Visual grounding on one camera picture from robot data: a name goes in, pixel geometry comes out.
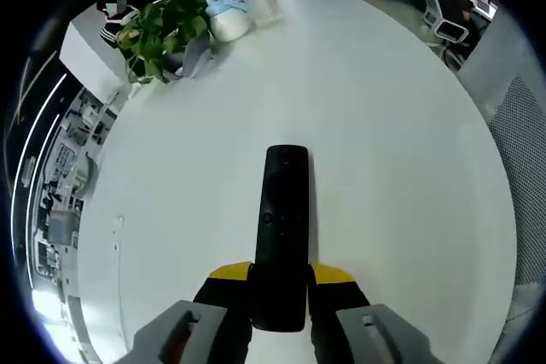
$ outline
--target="person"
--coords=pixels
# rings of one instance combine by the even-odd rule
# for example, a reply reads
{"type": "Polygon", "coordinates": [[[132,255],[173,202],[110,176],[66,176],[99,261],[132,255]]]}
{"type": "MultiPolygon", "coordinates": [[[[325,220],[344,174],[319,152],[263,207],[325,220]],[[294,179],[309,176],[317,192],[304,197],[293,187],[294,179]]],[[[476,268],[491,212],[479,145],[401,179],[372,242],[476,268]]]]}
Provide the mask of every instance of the person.
{"type": "MultiPolygon", "coordinates": [[[[125,26],[136,19],[140,11],[127,4],[126,0],[99,0],[96,3],[97,10],[104,13],[105,23],[100,31],[101,38],[112,48],[119,49],[128,61],[133,54],[129,50],[118,47],[116,36],[125,26]]],[[[131,63],[131,69],[136,76],[141,77],[145,73],[144,62],[141,60],[131,63]]]]}
{"type": "Polygon", "coordinates": [[[468,53],[476,47],[479,41],[479,30],[471,19],[473,3],[470,0],[438,0],[445,19],[468,29],[468,35],[463,42],[468,46],[468,53]]]}

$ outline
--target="round table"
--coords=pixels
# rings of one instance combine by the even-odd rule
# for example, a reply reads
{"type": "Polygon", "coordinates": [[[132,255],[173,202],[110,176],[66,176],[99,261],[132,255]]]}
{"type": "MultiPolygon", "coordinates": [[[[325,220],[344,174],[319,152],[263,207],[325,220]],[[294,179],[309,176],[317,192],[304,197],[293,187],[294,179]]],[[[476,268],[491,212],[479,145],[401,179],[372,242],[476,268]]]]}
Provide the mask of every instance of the round table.
{"type": "MultiPolygon", "coordinates": [[[[430,339],[486,362],[514,283],[508,180],[478,109],[414,35],[361,0],[279,0],[281,23],[196,79],[128,101],[79,233],[84,318],[113,361],[217,267],[253,260],[265,152],[309,149],[311,250],[430,339]]],[[[255,330],[247,363],[315,362],[309,325],[255,330]]]]}

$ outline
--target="potted plant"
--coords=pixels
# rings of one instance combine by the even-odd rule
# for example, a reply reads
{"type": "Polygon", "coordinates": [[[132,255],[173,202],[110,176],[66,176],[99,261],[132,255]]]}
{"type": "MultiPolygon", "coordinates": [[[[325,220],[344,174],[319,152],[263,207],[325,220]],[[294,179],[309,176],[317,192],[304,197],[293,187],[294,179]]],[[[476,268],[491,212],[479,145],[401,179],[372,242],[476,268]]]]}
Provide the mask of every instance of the potted plant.
{"type": "Polygon", "coordinates": [[[142,84],[153,78],[165,81],[164,70],[172,67],[168,63],[173,58],[182,63],[180,56],[184,56],[192,39],[202,37],[208,42],[209,18],[205,8],[206,0],[161,0],[146,5],[117,36],[119,47],[132,53],[126,62],[129,73],[138,60],[144,62],[146,75],[129,75],[129,80],[142,84]]]}

